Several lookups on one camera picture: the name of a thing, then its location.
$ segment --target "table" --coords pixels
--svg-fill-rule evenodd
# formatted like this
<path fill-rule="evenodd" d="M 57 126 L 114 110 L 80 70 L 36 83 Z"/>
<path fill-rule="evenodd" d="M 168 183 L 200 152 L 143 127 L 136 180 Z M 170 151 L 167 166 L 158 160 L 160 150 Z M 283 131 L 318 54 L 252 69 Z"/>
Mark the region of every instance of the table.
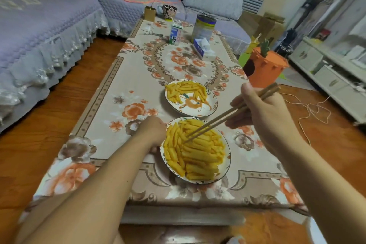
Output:
<path fill-rule="evenodd" d="M 175 79 L 192 79 L 207 85 L 217 96 L 216 112 L 229 102 L 246 80 L 244 71 L 218 31 L 210 39 L 215 62 L 201 61 L 190 43 L 193 25 L 183 22 L 179 46 L 167 43 L 171 23 L 140 20 L 95 92 L 88 107 L 42 179 L 33 205 L 49 196 L 75 190 L 89 175 L 133 137 L 140 122 L 150 115 L 164 122 L 181 117 L 165 100 L 164 85 Z M 164 37 L 146 35 L 147 30 Z M 132 187 L 129 205 L 156 207 L 261 207 L 304 209 L 303 201 L 270 154 L 254 127 L 231 130 L 218 126 L 231 150 L 231 166 L 222 180 L 192 185 L 175 177 L 161 157 L 148 154 Z"/>

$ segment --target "patterned plate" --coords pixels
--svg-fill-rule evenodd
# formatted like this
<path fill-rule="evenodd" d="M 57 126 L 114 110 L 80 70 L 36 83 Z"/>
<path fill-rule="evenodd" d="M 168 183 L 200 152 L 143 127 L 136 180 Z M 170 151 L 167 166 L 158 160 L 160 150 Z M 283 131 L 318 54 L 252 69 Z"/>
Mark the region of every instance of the patterned plate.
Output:
<path fill-rule="evenodd" d="M 187 119 L 195 119 L 195 120 L 200 120 L 199 118 L 192 118 L 192 117 L 181 117 L 181 118 L 178 118 L 178 119 L 175 119 L 171 122 L 169 122 L 167 124 L 167 128 L 170 126 L 170 125 L 174 125 L 176 122 L 179 122 L 179 121 L 184 121 L 184 120 L 187 120 Z M 224 143 L 225 145 L 225 157 L 224 157 L 224 161 L 218 166 L 218 174 L 216 177 L 214 177 L 213 180 L 201 180 L 201 181 L 198 181 L 198 180 L 189 180 L 187 179 L 186 177 L 181 177 L 179 174 L 177 174 L 177 172 L 175 172 L 175 170 L 173 170 L 168 162 L 167 162 L 167 159 L 165 158 L 165 154 L 164 154 L 164 142 L 162 143 L 161 147 L 160 147 L 160 153 L 161 153 L 161 156 L 162 156 L 162 159 L 164 160 L 165 164 L 168 166 L 169 170 L 171 170 L 173 172 L 173 174 L 175 174 L 177 177 L 180 177 L 181 179 L 184 179 L 185 181 L 188 181 L 190 183 L 194 183 L 194 184 L 209 184 L 209 183 L 213 183 L 213 182 L 217 182 L 219 181 L 220 179 L 222 179 L 226 173 L 228 172 L 229 168 L 230 168 L 230 164 L 231 164 L 231 152 L 230 152 L 230 148 L 229 148 L 229 145 L 225 139 L 225 137 L 222 135 L 221 131 L 219 131 L 217 128 L 213 128 L 219 135 L 222 136 L 222 142 Z"/>
<path fill-rule="evenodd" d="M 170 82 L 168 85 L 176 84 L 181 81 L 190 81 L 190 80 L 189 79 L 174 80 L 174 81 Z M 182 113 L 183 115 L 187 115 L 190 117 L 207 117 L 216 111 L 218 103 L 217 103 L 217 98 L 213 94 L 213 92 L 210 89 L 208 89 L 206 86 L 204 86 L 204 87 L 206 88 L 206 93 L 207 93 L 207 99 L 205 102 L 201 102 L 201 100 L 195 99 L 193 97 L 193 93 L 189 93 L 189 94 L 180 95 L 180 98 L 181 98 L 183 104 L 180 104 L 178 102 L 174 103 L 168 99 L 167 89 L 165 89 L 165 98 L 167 99 L 169 104 L 175 110 Z"/>

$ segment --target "cabinet drawer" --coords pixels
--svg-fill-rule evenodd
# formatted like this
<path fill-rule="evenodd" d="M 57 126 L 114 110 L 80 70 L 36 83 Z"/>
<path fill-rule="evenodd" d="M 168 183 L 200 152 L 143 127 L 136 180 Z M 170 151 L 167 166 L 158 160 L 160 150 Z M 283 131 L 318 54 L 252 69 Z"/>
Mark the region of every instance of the cabinet drawer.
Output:
<path fill-rule="evenodd" d="M 323 60 L 323 57 L 323 54 L 311 47 L 303 56 L 300 57 L 299 63 L 311 72 Z"/>
<path fill-rule="evenodd" d="M 294 50 L 294 52 L 290 55 L 291 60 L 299 61 L 301 57 L 303 57 L 310 49 L 310 46 L 305 43 L 301 42 L 299 46 Z"/>
<path fill-rule="evenodd" d="M 342 89 L 348 85 L 339 75 L 332 70 L 329 66 L 323 66 L 314 77 L 319 81 L 324 88 L 330 90 L 330 92 L 335 93 L 339 89 Z"/>
<path fill-rule="evenodd" d="M 356 91 L 348 85 L 334 94 L 339 100 L 342 100 L 348 107 L 351 115 L 355 116 L 360 122 L 366 122 L 366 95 Z"/>

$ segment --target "orange trash can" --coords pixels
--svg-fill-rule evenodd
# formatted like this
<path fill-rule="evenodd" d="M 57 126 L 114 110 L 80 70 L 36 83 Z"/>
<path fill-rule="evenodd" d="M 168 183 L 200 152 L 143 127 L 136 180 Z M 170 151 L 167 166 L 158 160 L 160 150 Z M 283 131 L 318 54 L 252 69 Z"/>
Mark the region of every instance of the orange trash can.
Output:
<path fill-rule="evenodd" d="M 288 62 L 281 55 L 269 51 L 264 58 L 261 55 L 261 48 L 256 47 L 243 70 L 254 88 L 265 88 L 274 83 L 287 67 L 289 67 Z"/>

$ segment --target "leg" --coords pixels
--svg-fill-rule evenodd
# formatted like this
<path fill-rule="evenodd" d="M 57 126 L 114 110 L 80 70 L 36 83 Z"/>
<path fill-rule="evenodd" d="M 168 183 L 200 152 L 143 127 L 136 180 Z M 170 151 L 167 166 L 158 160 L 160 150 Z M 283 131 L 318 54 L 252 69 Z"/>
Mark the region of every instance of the leg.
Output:
<path fill-rule="evenodd" d="M 71 192 L 62 195 L 53 196 L 32 210 L 29 216 L 25 219 L 18 235 L 16 236 L 15 244 L 23 242 L 38 226 L 51 214 L 64 200 L 70 196 Z M 113 244 L 124 244 L 121 235 L 117 232 Z"/>

